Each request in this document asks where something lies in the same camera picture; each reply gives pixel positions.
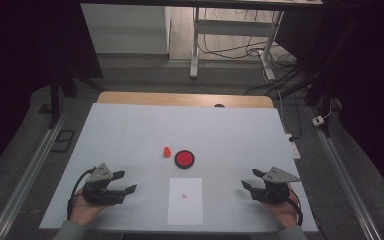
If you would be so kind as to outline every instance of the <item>wooden table edge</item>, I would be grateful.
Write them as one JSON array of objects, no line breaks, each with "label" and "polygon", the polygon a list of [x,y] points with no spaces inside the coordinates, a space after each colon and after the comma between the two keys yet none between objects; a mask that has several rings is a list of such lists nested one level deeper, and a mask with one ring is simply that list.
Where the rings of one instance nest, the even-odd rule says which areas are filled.
[{"label": "wooden table edge", "polygon": [[210,95],[184,93],[102,92],[97,103],[232,108],[274,108],[267,96]]}]

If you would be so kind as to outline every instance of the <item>white table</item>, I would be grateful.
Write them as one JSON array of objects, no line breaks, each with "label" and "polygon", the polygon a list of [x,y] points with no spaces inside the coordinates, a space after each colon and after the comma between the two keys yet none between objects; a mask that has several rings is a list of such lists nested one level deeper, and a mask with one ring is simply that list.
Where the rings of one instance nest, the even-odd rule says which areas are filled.
[{"label": "white table", "polygon": [[[165,146],[173,152],[169,159],[163,157]],[[184,149],[196,158],[187,170],[173,160]],[[251,169],[268,171],[272,166],[299,175],[276,109],[97,103],[41,228],[61,226],[77,178],[101,162],[113,172],[126,171],[108,189],[137,184],[123,204],[106,209],[91,226],[121,232],[277,232],[269,210],[251,199],[241,180],[264,187]],[[202,179],[203,224],[168,225],[170,178]],[[317,231],[302,184],[292,186],[302,204],[304,231]]]}]

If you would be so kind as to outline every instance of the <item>red circular disc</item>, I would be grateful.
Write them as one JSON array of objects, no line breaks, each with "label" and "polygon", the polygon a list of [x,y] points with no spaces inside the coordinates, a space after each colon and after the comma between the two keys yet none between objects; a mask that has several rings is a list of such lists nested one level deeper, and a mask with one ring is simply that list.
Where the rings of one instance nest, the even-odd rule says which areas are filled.
[{"label": "red circular disc", "polygon": [[190,168],[195,162],[195,156],[188,150],[182,150],[176,154],[174,161],[179,168]]}]

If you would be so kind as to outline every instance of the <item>human hand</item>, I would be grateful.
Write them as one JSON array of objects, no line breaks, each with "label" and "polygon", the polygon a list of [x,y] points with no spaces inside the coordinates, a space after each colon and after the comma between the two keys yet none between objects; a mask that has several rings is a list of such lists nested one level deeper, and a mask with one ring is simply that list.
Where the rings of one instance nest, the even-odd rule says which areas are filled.
[{"label": "human hand", "polygon": [[[288,187],[290,190],[292,190],[291,185],[288,183]],[[290,194],[289,198],[295,202],[295,204],[298,204],[298,198],[295,196],[295,194]],[[284,228],[293,227],[298,225],[297,223],[297,211],[295,208],[288,202],[283,202],[279,204],[269,204],[269,203],[263,203],[264,206],[266,206],[276,220],[279,222],[280,225]]]},{"label": "human hand", "polygon": [[102,210],[113,205],[95,205],[88,203],[86,199],[84,199],[82,192],[83,188],[79,189],[73,198],[73,209],[71,210],[70,221],[81,226],[86,226],[89,225]]}]

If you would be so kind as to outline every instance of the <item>gray floor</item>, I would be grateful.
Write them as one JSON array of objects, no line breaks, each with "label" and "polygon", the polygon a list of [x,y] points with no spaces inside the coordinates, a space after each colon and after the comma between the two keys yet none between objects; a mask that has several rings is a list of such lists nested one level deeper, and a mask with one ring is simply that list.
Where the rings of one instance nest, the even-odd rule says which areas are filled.
[{"label": "gray floor", "polygon": [[[104,80],[99,83],[112,91],[174,92],[201,94],[243,95],[252,86],[264,83],[261,64],[201,63],[197,80],[189,79],[189,64],[167,62],[166,59],[133,55],[100,55]],[[281,76],[285,70],[276,70]],[[54,231],[39,230],[38,226],[51,200],[59,179],[70,158],[88,111],[98,93],[76,81],[79,94],[74,99],[62,97],[62,105],[72,107],[62,130],[74,131],[74,142],[66,152],[51,151],[23,204],[7,239],[51,239]],[[255,90],[250,95],[264,95]],[[328,239],[366,239],[359,221],[338,182],[332,165],[312,126],[306,106],[301,104],[305,90],[283,99],[285,125],[294,136],[302,158],[296,161],[314,216]],[[40,114],[43,104],[49,104],[49,88],[32,95],[31,107],[17,134],[0,158],[0,213],[20,179],[25,167],[38,147],[49,124],[49,114]],[[332,140],[351,174],[384,239],[384,180],[358,144],[338,121],[338,108],[331,114]],[[64,149],[54,144],[54,150]],[[320,233],[307,234],[308,239],[324,239]],[[90,231],[85,239],[120,239],[117,233]],[[144,239],[143,236],[125,236],[124,239]],[[275,235],[251,236],[251,239],[277,239]]]}]

